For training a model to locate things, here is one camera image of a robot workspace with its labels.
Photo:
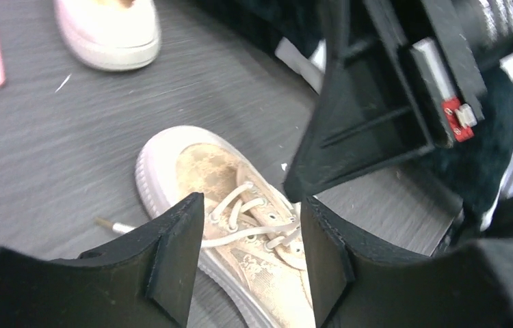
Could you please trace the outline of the beige sneaker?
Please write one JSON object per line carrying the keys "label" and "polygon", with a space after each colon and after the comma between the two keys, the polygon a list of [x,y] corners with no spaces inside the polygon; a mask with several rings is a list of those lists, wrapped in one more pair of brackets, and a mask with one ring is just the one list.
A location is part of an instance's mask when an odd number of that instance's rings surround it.
{"label": "beige sneaker", "polygon": [[167,128],[140,150],[135,182],[151,218],[190,193],[204,195],[198,267],[248,326],[315,326],[300,205],[234,146],[197,126]]}
{"label": "beige sneaker", "polygon": [[155,2],[57,0],[62,39],[91,68],[124,72],[152,63],[161,48]]}

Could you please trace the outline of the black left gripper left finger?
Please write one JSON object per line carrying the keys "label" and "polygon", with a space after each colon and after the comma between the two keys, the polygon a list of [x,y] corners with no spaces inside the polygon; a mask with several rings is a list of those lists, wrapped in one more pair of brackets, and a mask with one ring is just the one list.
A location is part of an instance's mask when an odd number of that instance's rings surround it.
{"label": "black left gripper left finger", "polygon": [[73,260],[0,247],[0,327],[185,327],[203,226],[192,193]]}

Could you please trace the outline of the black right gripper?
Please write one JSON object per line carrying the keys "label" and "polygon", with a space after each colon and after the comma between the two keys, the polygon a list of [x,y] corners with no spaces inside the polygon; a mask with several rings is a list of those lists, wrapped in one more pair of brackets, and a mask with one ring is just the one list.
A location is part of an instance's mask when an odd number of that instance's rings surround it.
{"label": "black right gripper", "polygon": [[320,1],[326,71],[284,182],[299,202],[470,139],[513,1]]}

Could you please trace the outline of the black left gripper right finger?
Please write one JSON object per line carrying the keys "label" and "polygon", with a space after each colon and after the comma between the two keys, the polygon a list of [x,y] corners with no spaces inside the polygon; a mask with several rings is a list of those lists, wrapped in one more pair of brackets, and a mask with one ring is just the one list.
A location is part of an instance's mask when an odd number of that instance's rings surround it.
{"label": "black left gripper right finger", "polygon": [[301,226],[318,327],[513,327],[513,239],[424,256],[313,197]]}

